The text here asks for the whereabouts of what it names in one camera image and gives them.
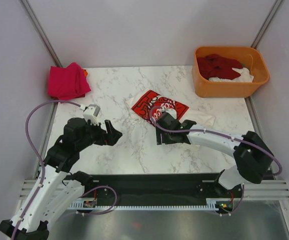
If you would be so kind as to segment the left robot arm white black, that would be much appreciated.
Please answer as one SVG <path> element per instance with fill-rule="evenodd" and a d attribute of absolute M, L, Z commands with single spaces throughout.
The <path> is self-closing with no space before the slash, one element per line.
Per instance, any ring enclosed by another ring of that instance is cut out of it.
<path fill-rule="evenodd" d="M 54 196 L 57 187 L 79 160 L 80 152 L 91 145 L 114 146 L 122 137 L 110 120 L 106 129 L 84 118 L 71 118 L 63 134 L 47 151 L 41 173 L 20 210 L 0 223 L 0 231 L 12 240 L 46 240 L 52 226 L 77 198 L 94 192 L 92 177 L 76 172 L 67 186 Z"/>

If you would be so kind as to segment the white t-shirt red print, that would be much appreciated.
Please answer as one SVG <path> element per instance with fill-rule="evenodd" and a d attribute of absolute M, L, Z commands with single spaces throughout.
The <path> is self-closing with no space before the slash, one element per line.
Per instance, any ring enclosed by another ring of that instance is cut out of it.
<path fill-rule="evenodd" d="M 214 125 L 216 117 L 194 110 L 184 103 L 153 90 L 141 91 L 126 101 L 133 118 L 141 118 L 153 127 L 155 123 L 167 130 L 188 130 L 190 127 Z"/>

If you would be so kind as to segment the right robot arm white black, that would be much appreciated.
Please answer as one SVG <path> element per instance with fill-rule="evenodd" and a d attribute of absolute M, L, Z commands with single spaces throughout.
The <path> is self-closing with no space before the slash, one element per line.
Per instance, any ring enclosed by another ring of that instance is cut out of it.
<path fill-rule="evenodd" d="M 180 122 L 167 112 L 151 121 L 155 125 L 159 145 L 197 145 L 219 151 L 235 160 L 234 166 L 222 170 L 213 181 L 214 193 L 219 197 L 225 197 L 245 182 L 260 184 L 274 158 L 267 145 L 253 131 L 242 135 L 223 133 L 193 120 Z"/>

